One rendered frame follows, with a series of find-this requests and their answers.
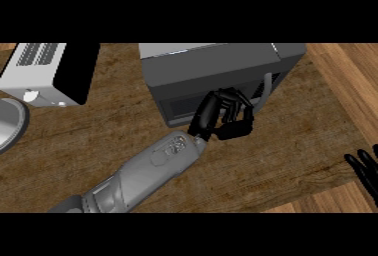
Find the grey round pan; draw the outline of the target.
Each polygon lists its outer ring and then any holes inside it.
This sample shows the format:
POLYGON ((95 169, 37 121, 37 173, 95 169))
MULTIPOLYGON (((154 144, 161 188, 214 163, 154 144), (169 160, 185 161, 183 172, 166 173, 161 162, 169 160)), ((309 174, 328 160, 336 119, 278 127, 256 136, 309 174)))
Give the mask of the grey round pan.
POLYGON ((30 109, 12 98, 0 98, 0 154, 20 141, 30 124, 30 109))

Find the silver and black toaster oven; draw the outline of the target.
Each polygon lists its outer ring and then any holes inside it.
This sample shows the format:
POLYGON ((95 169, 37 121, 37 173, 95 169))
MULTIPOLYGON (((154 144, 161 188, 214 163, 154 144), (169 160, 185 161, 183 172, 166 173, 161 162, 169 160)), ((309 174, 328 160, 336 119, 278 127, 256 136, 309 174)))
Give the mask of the silver and black toaster oven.
POLYGON ((34 107, 85 105, 99 50, 99 43, 18 43, 0 90, 34 107))

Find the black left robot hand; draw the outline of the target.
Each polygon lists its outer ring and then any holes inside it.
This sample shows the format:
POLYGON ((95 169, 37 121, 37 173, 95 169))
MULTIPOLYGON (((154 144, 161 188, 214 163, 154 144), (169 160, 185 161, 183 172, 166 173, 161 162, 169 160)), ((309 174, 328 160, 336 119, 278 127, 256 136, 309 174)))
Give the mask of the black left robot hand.
POLYGON ((234 87, 210 91, 194 115, 188 133, 206 141, 247 136, 253 131, 254 106, 234 87))

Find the dark grey microwave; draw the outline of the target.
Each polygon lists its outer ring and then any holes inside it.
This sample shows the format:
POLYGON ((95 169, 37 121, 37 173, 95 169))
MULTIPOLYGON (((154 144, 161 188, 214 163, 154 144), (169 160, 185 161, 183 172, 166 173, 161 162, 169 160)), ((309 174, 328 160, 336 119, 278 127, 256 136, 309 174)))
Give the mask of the dark grey microwave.
POLYGON ((303 43, 142 43, 142 74, 167 126, 191 123, 219 89, 241 90, 260 107, 265 76, 279 85, 306 51, 303 43))

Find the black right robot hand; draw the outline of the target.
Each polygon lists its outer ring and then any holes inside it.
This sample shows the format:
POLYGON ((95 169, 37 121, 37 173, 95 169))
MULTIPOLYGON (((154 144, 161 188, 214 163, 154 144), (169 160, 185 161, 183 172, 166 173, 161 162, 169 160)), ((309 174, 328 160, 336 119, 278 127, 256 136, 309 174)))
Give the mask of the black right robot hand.
POLYGON ((372 146, 372 150, 375 158, 372 158, 364 149, 359 149, 358 157, 346 154, 344 159, 355 170, 362 185, 374 199, 375 206, 378 207, 378 144, 372 146))

